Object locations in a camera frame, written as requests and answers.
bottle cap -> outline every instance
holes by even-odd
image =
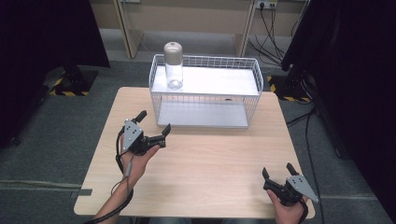
[[[169,42],[163,47],[165,63],[178,65],[183,62],[183,48],[177,42]]]

wire basket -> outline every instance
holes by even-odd
[[[164,57],[154,56],[149,88],[157,124],[247,128],[262,94],[256,59],[183,56],[183,87],[166,87]]]

white bottle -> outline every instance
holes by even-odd
[[[177,42],[169,42],[163,47],[165,59],[166,85],[177,90],[183,86],[183,48]]]

human hand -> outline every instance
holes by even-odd
[[[120,137],[121,146],[123,144],[123,139],[124,139],[124,135]],[[128,178],[129,186],[131,186],[132,188],[134,187],[137,180],[139,180],[140,177],[142,177],[142,175],[145,173],[149,159],[151,159],[151,157],[153,157],[159,149],[160,146],[154,146],[151,149],[149,149],[147,153],[143,156],[136,156],[131,151],[128,151],[121,156],[121,162],[122,162],[124,174],[127,171],[129,162],[130,161],[132,162],[132,170]]]
[[[287,207],[280,203],[276,194],[270,189],[267,190],[267,194],[270,197],[276,213],[277,224],[294,224],[299,223],[301,216],[303,215],[304,208],[300,203],[296,203],[293,206]]]

gray carpet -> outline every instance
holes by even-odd
[[[82,223],[75,215],[78,186],[84,180],[107,115],[120,87],[147,87],[151,63],[111,62],[98,70],[88,96],[47,96],[26,123],[21,144],[0,151],[0,223]],[[53,85],[61,74],[48,74]],[[271,75],[284,74],[280,69]],[[312,104],[280,102],[285,120],[311,110]],[[302,173],[316,190],[305,143],[306,119],[290,127]],[[326,223],[392,223],[353,161],[338,159],[321,119],[309,120],[308,141],[321,194]],[[4,183],[6,180],[43,181],[35,186]],[[321,223],[321,212],[306,223]],[[263,223],[274,223],[265,220]]]

